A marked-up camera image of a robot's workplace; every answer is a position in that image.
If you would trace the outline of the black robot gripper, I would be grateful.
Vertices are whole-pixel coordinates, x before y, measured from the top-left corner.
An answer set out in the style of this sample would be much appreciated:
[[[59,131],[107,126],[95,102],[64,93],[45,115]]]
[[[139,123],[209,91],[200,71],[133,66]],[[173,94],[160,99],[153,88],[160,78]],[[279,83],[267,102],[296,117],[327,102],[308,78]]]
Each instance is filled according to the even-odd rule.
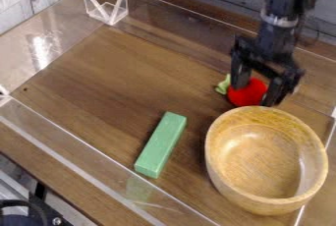
[[[269,80],[263,106],[279,105],[304,75],[295,58],[295,29],[280,28],[263,23],[257,36],[235,37],[231,48],[231,85],[235,89],[247,87],[252,71]]]

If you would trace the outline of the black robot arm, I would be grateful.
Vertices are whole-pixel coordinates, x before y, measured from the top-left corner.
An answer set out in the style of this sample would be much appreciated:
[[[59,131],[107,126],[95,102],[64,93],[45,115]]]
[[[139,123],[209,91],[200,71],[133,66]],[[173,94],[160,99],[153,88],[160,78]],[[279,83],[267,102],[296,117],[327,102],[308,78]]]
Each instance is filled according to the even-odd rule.
[[[228,99],[236,106],[272,107],[295,92],[304,76],[295,47],[315,4],[316,0],[264,0],[256,37],[235,37]]]

